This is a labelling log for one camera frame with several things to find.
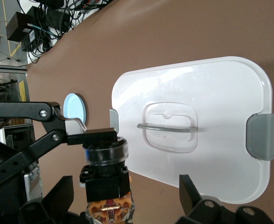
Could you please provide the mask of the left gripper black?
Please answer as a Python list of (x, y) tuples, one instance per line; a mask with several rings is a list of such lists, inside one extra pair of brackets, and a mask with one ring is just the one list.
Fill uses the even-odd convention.
[(22, 150), (0, 142), (0, 213), (16, 214), (32, 199), (43, 195), (38, 141)]

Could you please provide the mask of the grey box latch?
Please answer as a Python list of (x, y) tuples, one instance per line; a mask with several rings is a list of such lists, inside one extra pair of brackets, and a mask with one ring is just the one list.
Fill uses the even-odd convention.
[(274, 159), (274, 114), (254, 114), (248, 119), (246, 148), (257, 159)]
[(109, 109), (110, 114), (110, 128), (114, 128), (116, 133), (119, 132), (119, 116), (115, 109)]

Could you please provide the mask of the white lidded storage box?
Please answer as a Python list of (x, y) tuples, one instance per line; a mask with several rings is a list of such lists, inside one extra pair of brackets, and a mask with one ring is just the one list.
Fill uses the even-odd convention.
[(228, 56), (126, 72), (112, 107), (131, 172), (175, 187), (187, 174), (199, 193), (231, 204), (267, 188), (271, 161), (246, 148), (248, 119), (273, 114), (271, 82), (254, 62)]

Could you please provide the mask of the aluminium profile rail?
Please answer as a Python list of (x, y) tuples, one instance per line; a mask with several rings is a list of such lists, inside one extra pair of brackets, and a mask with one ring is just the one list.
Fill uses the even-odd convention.
[(26, 67), (0, 65), (0, 73), (14, 73), (27, 75)]

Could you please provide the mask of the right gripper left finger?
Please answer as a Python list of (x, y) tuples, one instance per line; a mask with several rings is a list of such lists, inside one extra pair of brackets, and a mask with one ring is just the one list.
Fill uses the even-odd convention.
[(64, 176), (42, 198), (26, 201), (25, 191), (0, 188), (0, 224), (86, 224), (85, 213), (69, 212), (74, 200), (73, 179)]

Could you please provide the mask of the orange and black push-button switch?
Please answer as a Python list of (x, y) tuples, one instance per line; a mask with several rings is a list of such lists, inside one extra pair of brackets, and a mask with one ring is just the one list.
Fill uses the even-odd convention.
[(135, 205), (125, 165), (127, 140), (118, 137), (114, 142), (86, 143), (83, 148), (88, 165), (82, 168), (80, 182), (86, 189), (89, 224), (132, 224)]

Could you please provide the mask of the black box power supply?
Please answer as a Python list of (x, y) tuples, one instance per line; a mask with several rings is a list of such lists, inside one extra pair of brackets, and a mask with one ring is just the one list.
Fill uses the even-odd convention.
[(21, 50), (30, 52), (38, 45), (39, 31), (33, 27), (32, 17), (16, 12), (6, 26), (7, 39), (21, 43)]

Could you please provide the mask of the flat black power adapter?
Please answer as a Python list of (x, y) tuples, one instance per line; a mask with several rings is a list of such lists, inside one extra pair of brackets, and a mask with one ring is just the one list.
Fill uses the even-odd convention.
[(33, 25), (40, 28), (50, 27), (66, 32), (70, 27), (70, 15), (51, 8), (43, 10), (39, 7), (32, 6), (26, 15), (29, 16)]

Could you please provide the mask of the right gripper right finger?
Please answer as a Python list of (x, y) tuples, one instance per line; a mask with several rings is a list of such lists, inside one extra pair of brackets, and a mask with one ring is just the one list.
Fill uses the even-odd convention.
[(185, 215), (175, 224), (274, 224), (259, 208), (240, 206), (232, 212), (217, 198), (201, 196), (189, 175), (179, 176), (179, 199)]

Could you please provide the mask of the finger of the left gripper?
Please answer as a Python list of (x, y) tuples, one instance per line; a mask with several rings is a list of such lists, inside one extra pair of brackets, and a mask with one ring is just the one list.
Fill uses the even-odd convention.
[(72, 120), (79, 125), (79, 130), (71, 133), (66, 125), (69, 119), (62, 116), (60, 105), (56, 102), (0, 102), (0, 123), (11, 118), (39, 121), (47, 133), (0, 163), (0, 186), (60, 144), (95, 144), (117, 140), (113, 128), (86, 131), (85, 125), (79, 119)]

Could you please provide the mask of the light blue round plate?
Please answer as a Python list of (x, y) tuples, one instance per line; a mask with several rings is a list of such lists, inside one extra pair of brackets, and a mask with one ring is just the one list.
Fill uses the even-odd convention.
[(75, 93), (66, 96), (63, 103), (63, 116), (69, 119), (79, 118), (84, 124), (87, 120), (87, 107), (83, 99)]

